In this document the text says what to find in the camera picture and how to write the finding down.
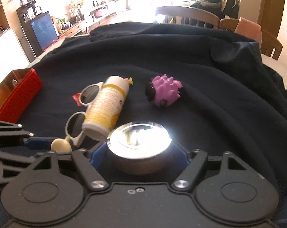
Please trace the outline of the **cream round knob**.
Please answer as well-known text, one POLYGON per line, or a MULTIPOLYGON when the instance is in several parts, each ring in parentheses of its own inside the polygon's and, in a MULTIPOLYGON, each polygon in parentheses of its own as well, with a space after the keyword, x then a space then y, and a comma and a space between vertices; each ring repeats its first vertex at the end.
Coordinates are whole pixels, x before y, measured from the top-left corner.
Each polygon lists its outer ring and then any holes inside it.
POLYGON ((68 154, 72 152, 72 148, 70 145, 70 138, 66 137, 65 139, 55 139, 51 143, 51 150, 61 153, 68 154))

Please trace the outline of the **red metal tin box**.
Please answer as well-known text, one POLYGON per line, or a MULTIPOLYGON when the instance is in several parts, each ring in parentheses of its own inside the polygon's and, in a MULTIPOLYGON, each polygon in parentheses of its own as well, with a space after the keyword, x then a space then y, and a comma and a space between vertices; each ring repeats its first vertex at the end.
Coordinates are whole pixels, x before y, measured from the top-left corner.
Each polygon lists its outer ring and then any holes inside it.
POLYGON ((0 83, 0 121, 16 123, 42 86, 33 68, 10 72, 0 83))

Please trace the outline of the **white round sunglasses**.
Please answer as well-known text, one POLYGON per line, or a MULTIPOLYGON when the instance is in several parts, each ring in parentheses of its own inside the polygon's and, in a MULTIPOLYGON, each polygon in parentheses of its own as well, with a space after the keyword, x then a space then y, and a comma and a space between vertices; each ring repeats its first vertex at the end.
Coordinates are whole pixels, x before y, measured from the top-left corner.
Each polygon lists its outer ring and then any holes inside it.
MULTIPOLYGON (((98 82, 85 87, 80 95, 80 102, 86 110, 93 104, 100 93, 104 83, 98 82)), ((82 124, 86 118, 86 111, 76 112, 69 117, 65 126, 66 136, 68 136, 75 147, 79 147, 85 139, 82 131, 82 124)))

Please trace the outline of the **white yellow cylindrical bottle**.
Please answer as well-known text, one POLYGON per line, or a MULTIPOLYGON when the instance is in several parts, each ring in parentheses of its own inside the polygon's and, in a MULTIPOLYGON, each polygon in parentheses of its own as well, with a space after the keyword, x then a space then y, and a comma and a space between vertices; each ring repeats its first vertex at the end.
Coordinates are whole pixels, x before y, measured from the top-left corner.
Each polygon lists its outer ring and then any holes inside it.
POLYGON ((82 104, 88 105, 82 131, 96 141, 105 140, 115 128, 124 102, 126 100, 132 78, 110 76, 105 82, 96 83, 98 93, 86 95, 80 99, 82 104))

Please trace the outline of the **red orange snack packet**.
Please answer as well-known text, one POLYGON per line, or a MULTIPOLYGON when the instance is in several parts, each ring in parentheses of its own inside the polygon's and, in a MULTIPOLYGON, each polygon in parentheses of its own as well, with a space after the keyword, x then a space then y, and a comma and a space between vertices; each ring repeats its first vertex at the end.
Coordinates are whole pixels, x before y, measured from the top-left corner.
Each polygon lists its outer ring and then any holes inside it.
POLYGON ((73 99, 74 99, 74 101, 75 101, 75 103, 80 107, 80 106, 82 106, 82 104, 81 104, 81 102, 80 102, 80 95, 81 95, 81 93, 76 93, 76 94, 74 94, 72 97, 73 97, 73 99))

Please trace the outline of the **purple spiky sheep toy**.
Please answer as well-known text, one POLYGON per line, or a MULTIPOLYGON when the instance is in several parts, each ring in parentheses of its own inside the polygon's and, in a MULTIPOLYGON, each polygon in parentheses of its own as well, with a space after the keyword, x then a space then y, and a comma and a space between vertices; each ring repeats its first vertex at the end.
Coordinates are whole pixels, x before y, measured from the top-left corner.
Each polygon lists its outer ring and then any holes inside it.
POLYGON ((180 98, 182 83, 166 74, 156 76, 145 87, 148 102, 158 107, 169 107, 180 98))

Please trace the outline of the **dark navy table cloth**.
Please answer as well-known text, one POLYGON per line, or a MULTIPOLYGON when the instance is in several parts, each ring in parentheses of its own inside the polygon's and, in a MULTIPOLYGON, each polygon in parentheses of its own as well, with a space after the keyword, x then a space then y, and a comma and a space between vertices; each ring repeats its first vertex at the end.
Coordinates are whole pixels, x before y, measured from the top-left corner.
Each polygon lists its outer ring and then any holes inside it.
POLYGON ((66 39, 33 68, 42 88, 19 120, 38 137, 65 139, 73 95, 110 76, 132 78, 116 128, 151 121, 188 151, 183 171, 144 176, 91 166, 99 142, 45 151, 0 190, 0 227, 287 227, 287 89, 256 41, 230 31, 118 23, 66 39), (169 107, 145 87, 182 83, 169 107))

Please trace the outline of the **blue fronted black cabinet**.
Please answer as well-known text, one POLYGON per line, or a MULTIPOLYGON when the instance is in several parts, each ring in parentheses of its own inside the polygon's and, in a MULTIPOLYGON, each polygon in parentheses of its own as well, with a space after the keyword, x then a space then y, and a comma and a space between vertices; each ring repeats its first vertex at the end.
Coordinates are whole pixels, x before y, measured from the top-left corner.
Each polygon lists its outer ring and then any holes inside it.
POLYGON ((35 0, 20 6, 17 9, 17 15, 21 28, 36 57, 58 40, 49 12, 42 12, 35 0))

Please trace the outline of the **wooden chair with slats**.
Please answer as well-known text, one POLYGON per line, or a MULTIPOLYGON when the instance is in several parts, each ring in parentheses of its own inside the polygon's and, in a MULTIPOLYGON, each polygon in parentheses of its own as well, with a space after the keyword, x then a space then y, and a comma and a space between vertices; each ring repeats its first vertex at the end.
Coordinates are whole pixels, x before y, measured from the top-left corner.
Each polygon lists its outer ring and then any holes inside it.
POLYGON ((203 22, 203 27, 211 25, 214 30, 217 30, 220 24, 220 19, 215 14, 189 6, 161 6, 156 9, 156 15, 159 14, 166 16, 165 23, 168 23, 168 17, 173 17, 173 23, 176 24, 176 17, 180 17, 181 24, 185 24, 188 19, 188 25, 191 25, 191 21, 195 20, 196 26, 200 27, 203 22))

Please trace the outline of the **low white tv console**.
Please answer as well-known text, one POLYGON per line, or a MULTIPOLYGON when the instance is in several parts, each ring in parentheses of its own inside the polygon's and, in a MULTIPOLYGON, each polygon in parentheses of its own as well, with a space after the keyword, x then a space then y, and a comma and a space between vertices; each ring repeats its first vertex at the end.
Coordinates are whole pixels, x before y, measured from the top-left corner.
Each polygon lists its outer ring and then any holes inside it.
POLYGON ((91 30, 108 24, 117 15, 117 2, 110 1, 93 7, 83 20, 76 21, 71 27, 63 29, 59 38, 69 38, 81 34, 89 34, 91 30))

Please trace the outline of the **wooden chair at right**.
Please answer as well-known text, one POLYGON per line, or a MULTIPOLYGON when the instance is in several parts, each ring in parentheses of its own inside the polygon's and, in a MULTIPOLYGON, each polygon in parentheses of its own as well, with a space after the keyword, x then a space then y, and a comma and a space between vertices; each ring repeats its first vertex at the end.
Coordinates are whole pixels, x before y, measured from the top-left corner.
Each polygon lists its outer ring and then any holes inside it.
POLYGON ((272 34, 262 30, 259 24, 240 17, 239 19, 221 19, 219 26, 220 29, 233 31, 255 40, 259 43, 261 54, 275 60, 279 59, 283 49, 281 42, 272 34))

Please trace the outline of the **pink towel on chair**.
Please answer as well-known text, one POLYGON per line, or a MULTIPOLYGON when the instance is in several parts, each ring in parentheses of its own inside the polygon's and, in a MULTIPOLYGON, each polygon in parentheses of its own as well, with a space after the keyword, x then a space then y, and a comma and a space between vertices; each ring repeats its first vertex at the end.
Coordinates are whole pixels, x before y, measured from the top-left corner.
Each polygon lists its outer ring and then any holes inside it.
POLYGON ((262 29, 259 24, 247 20, 243 17, 240 17, 234 32, 239 35, 245 36, 249 39, 255 40, 259 44, 259 49, 261 49, 262 29))

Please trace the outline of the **pile of dark clothes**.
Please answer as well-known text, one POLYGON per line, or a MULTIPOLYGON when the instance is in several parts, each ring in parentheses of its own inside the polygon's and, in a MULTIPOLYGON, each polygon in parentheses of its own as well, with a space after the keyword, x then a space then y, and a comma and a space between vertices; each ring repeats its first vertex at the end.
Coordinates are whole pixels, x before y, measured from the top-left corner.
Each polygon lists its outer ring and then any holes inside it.
POLYGON ((208 11, 219 19, 237 19, 240 0, 197 0, 193 8, 208 11))

